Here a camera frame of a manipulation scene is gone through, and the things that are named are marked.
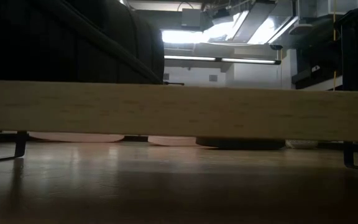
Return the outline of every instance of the pink object on floor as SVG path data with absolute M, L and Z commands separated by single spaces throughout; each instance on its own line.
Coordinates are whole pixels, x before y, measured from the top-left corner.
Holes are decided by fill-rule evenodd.
M 149 136 L 149 142 L 161 146 L 198 146 L 195 137 Z
M 124 138 L 118 134 L 78 134 L 30 132 L 31 137 L 62 142 L 116 142 Z

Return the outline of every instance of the yellow pole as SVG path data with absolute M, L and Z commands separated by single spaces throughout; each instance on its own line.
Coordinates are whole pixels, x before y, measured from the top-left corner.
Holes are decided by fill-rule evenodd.
M 283 89 L 283 49 L 281 49 L 280 51 L 280 54 L 281 54 L 281 57 L 280 57 L 280 60 L 281 60 L 281 66 L 280 66 L 280 88 Z
M 334 24 L 336 22 L 336 0 L 334 0 Z M 334 28 L 334 41 L 336 40 L 336 31 Z M 333 91 L 335 91 L 335 86 L 336 86 L 336 70 L 334 71 L 334 88 Z

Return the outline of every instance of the metal chair leg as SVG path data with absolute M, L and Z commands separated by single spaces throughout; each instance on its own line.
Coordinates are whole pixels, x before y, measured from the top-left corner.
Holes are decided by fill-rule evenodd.
M 354 165 L 354 147 L 353 142 L 344 143 L 343 159 L 347 168 L 358 169 L 358 166 Z
M 15 146 L 14 156 L 0 157 L 0 161 L 15 159 L 24 156 L 25 143 L 27 141 L 27 138 L 28 138 L 27 131 L 18 131 L 16 134 L 16 146 Z

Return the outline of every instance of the light wood board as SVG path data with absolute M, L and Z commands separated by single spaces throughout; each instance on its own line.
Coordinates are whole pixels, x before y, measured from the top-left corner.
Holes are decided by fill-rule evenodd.
M 358 141 L 358 92 L 0 81 L 0 130 Z

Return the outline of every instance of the fluorescent light fixture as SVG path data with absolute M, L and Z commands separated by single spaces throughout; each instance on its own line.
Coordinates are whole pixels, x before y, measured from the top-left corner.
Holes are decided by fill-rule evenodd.
M 212 57 L 191 57 L 191 56 L 172 56 L 166 55 L 164 56 L 165 59 L 172 59 L 172 60 L 200 60 L 200 61 L 215 61 L 215 58 Z
M 235 34 L 239 31 L 242 23 L 247 18 L 249 11 L 244 11 L 240 15 L 237 13 L 233 16 L 235 20 L 233 28 L 227 33 L 226 40 L 231 40 L 235 36 Z
M 171 44 L 198 44 L 205 42 L 202 32 L 192 32 L 185 30 L 163 30 L 162 40 Z
M 264 44 L 268 42 L 274 35 L 274 21 L 267 18 L 262 25 L 255 31 L 248 44 Z
M 274 35 L 268 43 L 273 43 L 277 38 L 279 38 L 285 31 L 287 31 L 296 21 L 298 21 L 298 16 L 295 16 L 280 32 L 278 32 L 276 35 Z
M 262 64 L 275 64 L 274 60 L 258 60 L 258 59 L 244 59 L 244 58 L 222 58 L 222 62 L 233 63 L 262 63 Z

